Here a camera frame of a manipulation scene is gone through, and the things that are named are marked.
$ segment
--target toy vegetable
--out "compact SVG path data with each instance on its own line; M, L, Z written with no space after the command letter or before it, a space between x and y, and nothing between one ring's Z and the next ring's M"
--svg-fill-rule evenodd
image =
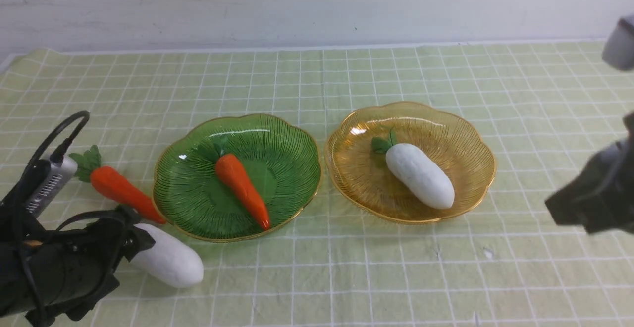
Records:
M224 137L221 144L213 145L218 154L218 159L215 162L215 175L220 182L231 189L258 225L263 230L268 230L271 227L271 221L266 204L253 186L240 159L232 153L225 153L222 146L226 140L227 137Z
M152 248L134 255L130 264L172 288L189 288L202 281L205 267L195 250L153 225L134 226L145 230L155 243Z
M436 209L451 208L455 198L451 180L421 149L412 144L398 144L392 129L389 140L372 139L372 150L385 154L388 169L422 203Z
M84 155L69 154L77 162L75 176L82 182L90 183L95 191L121 205L128 205L146 219L164 224L165 219L159 215L146 194L134 187L124 176L110 166L102 166L102 156L96 145L86 150Z

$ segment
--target glass plate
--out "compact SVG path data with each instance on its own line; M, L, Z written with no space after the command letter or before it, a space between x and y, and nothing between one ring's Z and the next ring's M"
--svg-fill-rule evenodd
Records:
M215 175L213 143L236 155L266 203L271 228L263 231ZM155 170L152 200L165 219L186 234L215 242L251 239L295 218L321 180L315 140L269 114L218 117L169 146Z
M437 210L420 202L371 150L373 137L419 147L450 178L453 206ZM326 143L326 166L337 189L358 207L398 223L422 224L464 214L484 199L496 160L468 121L416 102L362 108L350 114Z

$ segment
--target carrot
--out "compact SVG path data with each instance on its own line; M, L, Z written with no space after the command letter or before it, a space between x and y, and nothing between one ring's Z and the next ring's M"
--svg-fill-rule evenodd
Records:
M102 156L96 145L84 155L69 154L77 162L75 176L82 182L90 183L95 191L121 205L130 206L146 219L164 224L165 219L154 208L152 199L134 187L127 178L110 166L102 166Z
M219 158L215 162L215 175L220 182L231 189L236 198L247 209L263 230L271 228L271 220L266 204L247 175L247 171L237 156L225 153L224 149L215 144Z

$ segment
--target gold plate rim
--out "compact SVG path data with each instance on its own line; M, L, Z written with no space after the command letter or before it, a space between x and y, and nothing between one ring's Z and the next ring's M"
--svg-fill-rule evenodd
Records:
M334 177L333 168L331 166L332 165L331 164L331 162L332 162L332 150L330 149L331 143L333 142L333 140L335 138L335 134L344 127L344 124L346 124L346 121L348 119L350 119L350 117L352 117L353 115L355 115L356 113L358 113L358 112L360 112L362 110L365 111L365 110L370 110L370 109L387 108L389 106L397 106L399 104L414 104L416 106L421 106L423 108L428 108L428 109L433 110L433 111L435 111L435 112L437 112L439 114L451 115L453 117L456 117L460 121L463 121L466 124L468 124L468 126L471 127L471 129L473 129L473 131L478 135L478 138L480 139L480 142L483 144L483 146L485 146L487 148L487 150L491 154L491 157L493 158L493 173L491 174L491 178L489 179L489 183L484 187L484 191L482 192L482 196L478 199L478 201L473 203L473 205L471 205L471 207L466 208L466 209L464 209L462 211L459 211L456 214L452 214L450 216L438 217L438 218L433 218L433 219L407 220L407 219L394 218L394 217L386 216L384 214L380 214L380 213L372 210L371 208L366 207L362 203L359 203L355 199L353 199L350 196L348 196L344 191L342 191L341 187L337 184L337 181L335 180L335 177ZM485 197L487 196L487 193L489 192L489 188L491 187L491 185L493 184L493 181L495 180L496 173L498 172L498 160L496 159L493 151L491 150L491 147L489 147L489 145L487 145L486 142L484 142L484 139L482 138L482 135L480 135L480 132L476 129L475 126L473 126L473 124L471 124L469 121L467 121L463 117L460 117L459 115L453 114L452 112L446 112L446 111L442 111L442 110L437 110L436 108L433 108L432 106L428 106L426 104L419 103L419 102L413 102L413 101L398 101L398 102L392 102L392 103L383 104L381 106L369 106L369 107L360 108L360 109L355 110L355 111L351 112L350 114L348 114L341 121L339 126L337 126L337 128L328 136L328 140L326 140L326 144L325 144L325 147L324 147L324 161L326 162L326 167L328 169L328 176L330 176L330 182L332 182L332 184L335 186L335 188L337 188L337 191L339 191L339 193L342 196L347 198L349 201L351 201L357 207L362 208L362 210L365 210L366 212L369 212L369 213L371 213L374 216L377 216L379 218L385 219L387 221L391 221L393 223L401 223L401 224L407 224L407 225L424 225L424 224L437 223L438 221L441 221L441 220L455 218L457 216L462 216L463 214L471 212L475 207L480 205L480 203L482 203L482 201L485 199Z
M317 157L318 158L320 157L320 155L319 155L319 145L317 144L317 141L315 140L315 138L308 131L306 131L306 130L298 127L298 126L292 125L288 121L286 121L286 120L284 120L284 119L282 119L282 118L280 118L278 116L272 115L272 114L252 113L252 114L246 114L246 115L241 115L241 116L219 116L219 117L214 117L212 119L203 121L200 124L198 124L197 126L194 126L191 130L187 131L187 133L183 137L181 137L181 139L178 139L178 140L172 142L172 144L169 144L165 149L163 149L161 154L158 156L156 164L154 164L154 181L152 182L152 196L151 196L152 206L154 206L154 209L159 214L159 216L163 217L163 219L165 219L165 221L167 223L172 225L172 227L176 228L176 230L178 230L179 232L183 233L184 235L186 235L188 237L192 237L192 238L200 240L200 241L207 241L209 243L233 243L233 242L236 242L236 241L245 241L245 240L257 239L259 237L262 237L262 236L277 232L277 230L280 230L281 228L286 226L288 223L291 223L291 221L293 219L297 218L297 216L299 216L299 214L304 210L304 208L306 208L310 204L310 202L313 201L315 196L317 196L317 193L319 193L319 189L321 188L321 183L323 181L323 170L322 170L322 167L321 167L320 160L317 160L318 161L317 164L319 165L319 171L321 173L319 174L319 181L317 182L317 187L315 188L315 192L313 192L313 195L310 196L310 198L308 198L308 200L306 201L306 203L303 206L299 207L299 209L297 210L297 212L295 214L293 214L290 218L286 219L282 223L276 225L273 228L270 228L269 230L265 230L264 232L260 232L260 233L257 233L257 234L252 234L250 236L235 237L235 238L230 238L230 239L212 239L212 238L205 238L205 237L197 236L195 234L187 232L183 228L179 227L177 224L174 224L170 219L168 219L163 214L163 212L161 212L161 210L157 206L156 202L154 201L154 188L156 187L156 181L157 181L156 177L157 177L157 172L158 172L158 169L159 169L159 162L163 158L165 153L167 153L167 150L170 149L170 147L178 144L179 142L187 139L187 137L189 137L190 134L194 130L197 130L198 128L200 128L200 126L203 126L205 124L209 124L209 122L220 120L220 119L244 119L245 117L250 117L250 116L269 116L269 117L274 117L275 119L278 119L279 121L283 122L284 124L287 124L291 128L295 128L297 130L303 131L306 135L308 135L308 137L311 138L313 144L315 145L315 148L317 149Z

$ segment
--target tablecloth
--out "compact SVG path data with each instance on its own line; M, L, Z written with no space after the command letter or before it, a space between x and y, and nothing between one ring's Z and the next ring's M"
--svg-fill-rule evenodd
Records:
M121 286L79 323L57 326L634 326L634 237L557 227L544 199L625 135L634 76L603 43L561 42L257 52L62 54L38 49L0 76L0 189L66 116L75 140L146 193L161 151L220 115L267 112L323 145L352 110L417 101L469 120L498 162L472 212L433 225L382 221L342 197L324 169L283 229L196 241L201 284L173 289L125 260ZM53 228L114 203L73 180L40 221ZM22 316L0 326L25 326Z

